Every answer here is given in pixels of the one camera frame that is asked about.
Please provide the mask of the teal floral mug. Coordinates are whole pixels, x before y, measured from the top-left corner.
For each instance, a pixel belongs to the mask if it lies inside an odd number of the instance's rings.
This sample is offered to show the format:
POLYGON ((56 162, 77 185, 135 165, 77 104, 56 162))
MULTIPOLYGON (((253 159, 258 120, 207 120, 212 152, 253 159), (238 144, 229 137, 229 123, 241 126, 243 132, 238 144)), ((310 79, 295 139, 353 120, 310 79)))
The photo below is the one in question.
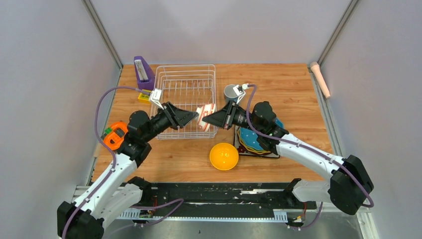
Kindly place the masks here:
POLYGON ((234 84, 230 84, 230 85, 227 85, 224 88, 223 93, 224 93, 224 99, 225 99, 226 103, 228 103, 229 101, 234 101, 236 103, 236 98, 235 98, 236 96, 235 96, 235 93, 232 90, 233 86, 234 86, 234 84))

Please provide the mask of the blue polka dot plate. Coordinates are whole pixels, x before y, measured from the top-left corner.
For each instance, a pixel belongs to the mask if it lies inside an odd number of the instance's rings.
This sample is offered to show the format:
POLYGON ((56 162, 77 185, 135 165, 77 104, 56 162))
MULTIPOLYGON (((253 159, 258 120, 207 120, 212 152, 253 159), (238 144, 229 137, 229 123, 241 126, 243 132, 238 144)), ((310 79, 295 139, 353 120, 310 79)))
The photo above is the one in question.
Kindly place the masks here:
MULTIPOLYGON (((242 128, 242 127, 240 127, 240 129, 239 129, 239 136, 242 139, 244 139, 246 141, 246 143, 250 146, 252 146, 252 143, 249 142, 249 140, 247 140, 246 138, 253 138, 254 139, 255 137, 257 137, 257 139, 258 139, 258 135, 254 131, 252 131, 250 129, 242 128)), ((253 147, 256 148, 256 149, 263 149, 261 145, 260 146, 253 146, 253 147)))

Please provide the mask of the square floral plate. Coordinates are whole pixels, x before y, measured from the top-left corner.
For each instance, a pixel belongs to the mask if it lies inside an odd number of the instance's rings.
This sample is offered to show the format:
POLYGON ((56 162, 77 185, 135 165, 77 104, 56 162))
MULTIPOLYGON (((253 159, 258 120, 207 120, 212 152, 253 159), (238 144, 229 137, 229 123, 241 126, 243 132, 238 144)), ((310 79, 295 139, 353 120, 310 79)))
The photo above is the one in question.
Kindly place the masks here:
POLYGON ((239 129, 240 127, 236 126, 235 127, 235 134, 233 137, 233 146, 236 148, 237 152, 239 153, 239 155, 243 155, 243 156, 252 156, 252 157, 260 157, 260 158, 280 158, 279 155, 273 154, 271 152, 254 152, 254 151, 249 151, 248 147, 245 146, 240 139, 239 136, 239 129))

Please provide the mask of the yellow ribbed bowl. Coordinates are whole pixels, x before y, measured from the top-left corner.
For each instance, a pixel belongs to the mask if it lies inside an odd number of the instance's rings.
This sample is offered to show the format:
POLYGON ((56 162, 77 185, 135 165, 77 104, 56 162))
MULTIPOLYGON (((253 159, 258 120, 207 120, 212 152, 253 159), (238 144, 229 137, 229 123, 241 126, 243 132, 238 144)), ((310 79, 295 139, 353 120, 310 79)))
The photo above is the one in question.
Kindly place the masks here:
POLYGON ((212 166, 221 171, 233 169, 239 161, 237 149, 229 143, 216 144, 209 153, 212 166))

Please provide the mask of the green polka dot plate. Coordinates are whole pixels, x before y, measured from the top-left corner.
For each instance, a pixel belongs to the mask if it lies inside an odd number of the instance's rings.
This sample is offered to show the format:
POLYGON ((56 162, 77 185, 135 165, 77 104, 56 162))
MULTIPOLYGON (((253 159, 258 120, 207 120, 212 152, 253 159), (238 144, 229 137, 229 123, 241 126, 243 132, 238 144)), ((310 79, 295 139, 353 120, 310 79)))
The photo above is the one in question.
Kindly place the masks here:
POLYGON ((270 151, 265 151, 263 149, 256 149, 253 146, 260 146, 259 143, 257 142, 257 137, 253 138, 246 138, 247 140, 249 140, 249 142, 252 143, 252 146, 248 145, 246 143, 246 141, 244 139, 242 139, 241 137, 239 137, 239 142, 242 146, 244 146, 244 148, 252 153, 258 154, 258 155, 262 155, 262 154, 269 154, 271 153, 270 151))

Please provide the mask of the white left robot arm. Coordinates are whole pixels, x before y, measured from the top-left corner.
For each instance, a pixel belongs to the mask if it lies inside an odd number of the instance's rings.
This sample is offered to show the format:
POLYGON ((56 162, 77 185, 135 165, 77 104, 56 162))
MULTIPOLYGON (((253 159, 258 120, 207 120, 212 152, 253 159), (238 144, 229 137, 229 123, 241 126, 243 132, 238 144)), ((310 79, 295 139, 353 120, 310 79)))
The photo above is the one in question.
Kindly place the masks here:
POLYGON ((170 102, 156 115, 135 111, 129 117, 127 133, 113 160, 101 176, 77 199, 64 201, 57 209, 57 234, 62 239, 101 239, 107 227, 134 204, 146 206, 152 201, 149 183, 133 177, 118 192, 118 187, 146 159, 152 147, 149 141, 168 128, 181 129, 199 116, 170 102))

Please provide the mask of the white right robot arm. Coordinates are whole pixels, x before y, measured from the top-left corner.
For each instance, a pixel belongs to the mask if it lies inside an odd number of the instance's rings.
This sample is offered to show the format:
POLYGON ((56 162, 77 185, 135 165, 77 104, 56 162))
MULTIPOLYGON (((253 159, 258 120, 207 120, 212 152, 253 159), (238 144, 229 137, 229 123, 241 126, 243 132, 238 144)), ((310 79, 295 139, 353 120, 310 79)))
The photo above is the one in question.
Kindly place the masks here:
POLYGON ((296 208, 303 202, 334 204, 340 211, 355 215, 361 207, 374 206, 369 194, 374 184, 360 158, 330 154, 295 137, 276 123, 277 116, 268 101, 257 103, 252 112, 229 101, 221 110, 203 117, 203 121, 224 129, 232 126, 255 132, 259 145, 266 151, 292 159, 316 172, 324 182, 293 184, 284 194, 287 206, 296 208))

